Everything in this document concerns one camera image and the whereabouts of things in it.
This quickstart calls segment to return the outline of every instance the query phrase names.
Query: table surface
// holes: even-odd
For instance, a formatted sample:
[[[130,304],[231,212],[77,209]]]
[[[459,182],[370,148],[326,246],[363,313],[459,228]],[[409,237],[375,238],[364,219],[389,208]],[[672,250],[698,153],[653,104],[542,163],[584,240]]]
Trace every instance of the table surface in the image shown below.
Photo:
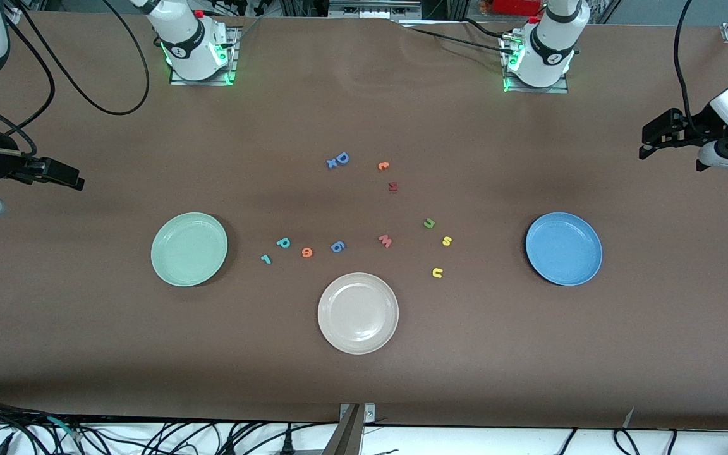
[[[138,100],[142,67],[113,16],[35,19],[95,100]],[[59,76],[28,127],[86,189],[0,181],[0,401],[272,420],[373,401],[387,423],[531,426],[618,426],[635,408],[635,427],[728,427],[728,172],[697,173],[694,147],[638,159],[641,127],[680,106],[672,28],[589,27],[569,94],[535,95],[503,92],[489,51],[385,20],[264,18],[235,86],[170,87],[150,24],[127,20],[147,103],[106,116]],[[688,28],[681,57],[697,112],[728,86],[728,45]],[[46,90],[15,40],[0,112],[25,118]],[[328,170],[341,152],[349,164]],[[526,228],[558,210],[603,242],[580,287],[526,261]],[[223,223],[230,254],[174,288],[150,243],[188,211]],[[316,322],[326,285],[353,271],[401,308],[369,355],[336,351]]]

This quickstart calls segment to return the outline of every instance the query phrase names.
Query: green plate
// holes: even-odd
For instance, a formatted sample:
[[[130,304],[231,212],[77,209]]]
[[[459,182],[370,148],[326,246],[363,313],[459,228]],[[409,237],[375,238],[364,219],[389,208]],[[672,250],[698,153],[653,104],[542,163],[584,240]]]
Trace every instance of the green plate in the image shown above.
[[[210,279],[223,265],[229,242],[217,219],[185,213],[166,222],[150,247],[150,263],[165,282],[194,286]]]

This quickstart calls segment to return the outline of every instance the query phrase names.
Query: blue plate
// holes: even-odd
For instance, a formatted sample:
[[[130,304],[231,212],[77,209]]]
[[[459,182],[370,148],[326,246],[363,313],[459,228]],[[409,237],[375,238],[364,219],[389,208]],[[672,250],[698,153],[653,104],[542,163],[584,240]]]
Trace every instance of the blue plate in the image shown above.
[[[569,213],[553,212],[535,220],[526,232],[526,256],[535,271],[549,281],[577,286],[600,270],[603,247],[588,222]]]

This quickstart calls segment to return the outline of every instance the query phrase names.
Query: red box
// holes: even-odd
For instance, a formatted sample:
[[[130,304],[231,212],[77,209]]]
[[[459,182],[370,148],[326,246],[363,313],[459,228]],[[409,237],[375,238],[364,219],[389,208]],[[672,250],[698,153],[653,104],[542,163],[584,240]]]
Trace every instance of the red box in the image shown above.
[[[503,15],[534,16],[541,9],[541,0],[494,0],[491,9]]]

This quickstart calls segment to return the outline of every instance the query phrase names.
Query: plate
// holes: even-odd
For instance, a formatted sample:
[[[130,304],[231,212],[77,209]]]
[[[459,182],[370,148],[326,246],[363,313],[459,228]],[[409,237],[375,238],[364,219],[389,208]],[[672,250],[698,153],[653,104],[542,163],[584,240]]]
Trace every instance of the plate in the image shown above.
[[[372,274],[356,272],[333,280],[318,300],[318,326],[333,348],[369,354],[382,348],[398,327],[398,300]]]
[[[194,286],[210,279],[224,259],[229,242],[217,219],[185,213],[166,222],[150,247],[150,263],[165,282]]]
[[[603,247],[588,222],[563,212],[548,213],[526,232],[526,256],[544,279],[577,286],[600,270]]]

